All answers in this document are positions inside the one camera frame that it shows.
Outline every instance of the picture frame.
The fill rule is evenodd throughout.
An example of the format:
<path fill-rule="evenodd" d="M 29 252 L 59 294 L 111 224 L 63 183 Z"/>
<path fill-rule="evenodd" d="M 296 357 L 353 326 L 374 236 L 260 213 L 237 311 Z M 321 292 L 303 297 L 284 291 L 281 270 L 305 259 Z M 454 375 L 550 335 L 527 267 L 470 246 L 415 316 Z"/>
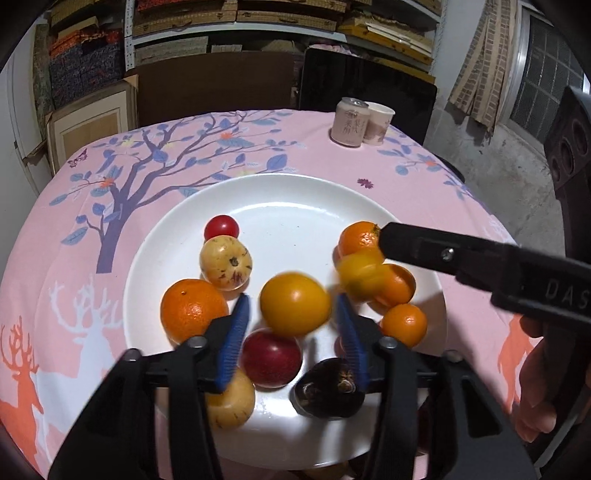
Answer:
<path fill-rule="evenodd" d="M 47 144 L 52 175 L 85 145 L 138 128 L 137 77 L 97 90 L 49 114 Z"/>

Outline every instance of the table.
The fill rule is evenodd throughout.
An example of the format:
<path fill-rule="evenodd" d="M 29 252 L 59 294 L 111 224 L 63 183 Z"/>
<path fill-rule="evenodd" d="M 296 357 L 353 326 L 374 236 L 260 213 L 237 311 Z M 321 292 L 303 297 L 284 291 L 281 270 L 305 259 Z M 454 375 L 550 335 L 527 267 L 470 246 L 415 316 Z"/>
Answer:
<path fill-rule="evenodd" d="M 0 286 L 0 419 L 42 475 L 125 349 L 123 290 L 142 240 L 174 205 L 207 186 L 251 174 L 305 174 L 361 192 L 401 222 L 512 242 L 411 138 L 390 127 L 381 147 L 341 147 L 328 136 L 333 117 L 288 110 L 199 115 L 94 142 L 58 172 L 23 226 Z M 440 279 L 447 347 L 463 352 L 509 410 L 532 348 L 519 317 L 492 308 L 486 293 Z M 273 475 L 224 467 L 227 478 Z"/>

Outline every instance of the bolt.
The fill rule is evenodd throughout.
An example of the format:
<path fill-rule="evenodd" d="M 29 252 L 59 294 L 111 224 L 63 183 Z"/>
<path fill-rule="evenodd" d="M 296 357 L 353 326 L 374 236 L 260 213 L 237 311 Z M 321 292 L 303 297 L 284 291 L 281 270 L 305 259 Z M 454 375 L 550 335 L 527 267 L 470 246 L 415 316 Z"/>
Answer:
<path fill-rule="evenodd" d="M 125 362 L 136 362 L 140 358 L 142 358 L 142 353 L 137 348 L 130 348 L 123 354 Z"/>
<path fill-rule="evenodd" d="M 207 339 L 205 337 L 191 337 L 187 340 L 187 345 L 191 348 L 203 348 L 207 345 Z"/>
<path fill-rule="evenodd" d="M 444 262 L 450 262 L 453 259 L 455 252 L 453 248 L 446 248 L 443 252 L 441 252 L 441 258 Z"/>
<path fill-rule="evenodd" d="M 379 344 L 381 346 L 383 346 L 384 348 L 387 348 L 388 350 L 391 350 L 391 349 L 396 348 L 398 346 L 398 342 L 396 341 L 396 339 L 394 339 L 392 337 L 380 338 Z"/>
<path fill-rule="evenodd" d="M 445 358 L 447 358 L 453 364 L 458 364 L 459 362 L 464 360 L 462 354 L 457 350 L 448 350 L 444 353 L 444 355 Z"/>

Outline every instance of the deer print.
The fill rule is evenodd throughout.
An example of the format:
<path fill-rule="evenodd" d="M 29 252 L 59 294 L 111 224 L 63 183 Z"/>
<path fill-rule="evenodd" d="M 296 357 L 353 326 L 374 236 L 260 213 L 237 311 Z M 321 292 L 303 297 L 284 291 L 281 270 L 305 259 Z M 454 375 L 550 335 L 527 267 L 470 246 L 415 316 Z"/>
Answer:
<path fill-rule="evenodd" d="M 23 454 L 32 466 L 39 470 L 35 455 L 37 447 L 35 437 L 37 434 L 37 425 L 33 407 L 40 413 L 43 413 L 43 407 L 37 392 L 31 374 L 36 374 L 39 365 L 35 363 L 31 337 L 27 334 L 27 344 L 24 342 L 24 332 L 22 331 L 22 317 L 18 318 L 18 323 L 10 328 L 8 338 L 9 357 L 4 350 L 5 344 L 5 326 L 0 328 L 0 353 L 2 362 L 12 371 L 12 378 L 17 381 L 17 406 L 0 401 L 0 419 L 9 431 L 14 442 L 21 448 Z"/>
<path fill-rule="evenodd" d="M 70 323 L 61 314 L 58 296 L 64 289 L 56 285 L 50 289 L 50 304 L 57 323 L 76 335 L 74 342 L 82 345 L 80 366 L 74 378 L 57 372 L 45 372 L 41 368 L 36 375 L 37 387 L 46 405 L 51 404 L 43 415 L 44 431 L 53 425 L 66 433 L 88 402 L 103 379 L 103 373 L 111 369 L 115 359 L 111 346 L 103 335 L 104 329 L 118 329 L 121 319 L 116 319 L 118 302 L 112 303 L 107 297 L 106 288 L 102 297 L 95 297 L 92 276 L 72 300 L 75 322 Z"/>
<path fill-rule="evenodd" d="M 530 338 L 521 329 L 521 315 L 514 315 L 509 322 L 509 336 L 503 343 L 497 366 L 499 372 L 505 377 L 507 382 L 507 396 L 505 397 L 505 409 L 511 411 L 513 403 L 519 403 L 517 394 L 517 367 L 525 356 L 529 355 L 534 349 Z"/>

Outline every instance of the concrete floor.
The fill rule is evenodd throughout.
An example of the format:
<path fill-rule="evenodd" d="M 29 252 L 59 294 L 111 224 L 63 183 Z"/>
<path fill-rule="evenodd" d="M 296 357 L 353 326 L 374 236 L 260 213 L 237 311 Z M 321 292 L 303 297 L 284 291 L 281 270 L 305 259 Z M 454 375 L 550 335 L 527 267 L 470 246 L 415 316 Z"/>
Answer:
<path fill-rule="evenodd" d="M 562 212 L 545 158 L 510 129 L 497 126 L 488 142 L 448 105 L 435 109 L 424 145 L 464 174 L 518 244 L 564 255 Z"/>

